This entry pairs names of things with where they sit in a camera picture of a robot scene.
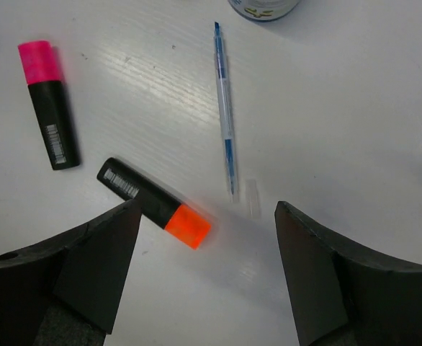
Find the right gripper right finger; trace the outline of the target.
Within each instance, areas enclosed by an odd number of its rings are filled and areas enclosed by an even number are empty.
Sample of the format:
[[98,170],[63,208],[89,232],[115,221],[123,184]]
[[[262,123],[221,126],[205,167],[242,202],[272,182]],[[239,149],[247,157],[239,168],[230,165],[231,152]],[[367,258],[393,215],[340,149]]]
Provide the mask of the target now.
[[281,201],[275,224],[301,345],[422,345],[422,265],[370,249]]

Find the clear pen cap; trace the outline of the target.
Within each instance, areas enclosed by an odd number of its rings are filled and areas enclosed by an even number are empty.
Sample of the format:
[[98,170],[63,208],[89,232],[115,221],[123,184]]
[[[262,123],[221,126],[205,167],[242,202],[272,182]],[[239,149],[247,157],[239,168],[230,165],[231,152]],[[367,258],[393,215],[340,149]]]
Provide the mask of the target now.
[[250,218],[258,219],[261,217],[259,192],[257,189],[256,180],[254,179],[246,180],[246,205]]

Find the pink cap black highlighter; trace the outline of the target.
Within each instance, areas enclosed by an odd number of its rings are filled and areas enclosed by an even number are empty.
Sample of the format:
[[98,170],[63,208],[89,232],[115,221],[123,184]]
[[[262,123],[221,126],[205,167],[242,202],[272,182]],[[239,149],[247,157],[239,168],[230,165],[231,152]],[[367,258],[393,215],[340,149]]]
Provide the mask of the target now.
[[58,52],[47,40],[18,45],[24,77],[53,170],[80,165],[71,106]]

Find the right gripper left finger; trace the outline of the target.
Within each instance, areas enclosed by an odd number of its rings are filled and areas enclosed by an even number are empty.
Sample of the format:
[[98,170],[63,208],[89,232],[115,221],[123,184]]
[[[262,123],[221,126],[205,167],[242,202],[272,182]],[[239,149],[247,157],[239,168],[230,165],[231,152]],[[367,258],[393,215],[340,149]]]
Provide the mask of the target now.
[[138,237],[123,203],[0,255],[0,345],[103,345],[112,333]]

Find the blue slim pen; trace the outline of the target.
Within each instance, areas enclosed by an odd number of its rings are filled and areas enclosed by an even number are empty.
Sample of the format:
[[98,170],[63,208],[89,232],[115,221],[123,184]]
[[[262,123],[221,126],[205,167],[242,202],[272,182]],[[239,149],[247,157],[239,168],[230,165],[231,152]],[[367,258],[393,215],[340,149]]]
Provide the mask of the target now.
[[225,171],[228,180],[230,200],[238,201],[238,171],[235,158],[235,133],[231,104],[228,61],[225,52],[223,32],[218,22],[214,23],[215,70],[217,102],[220,116],[221,138],[223,140]]

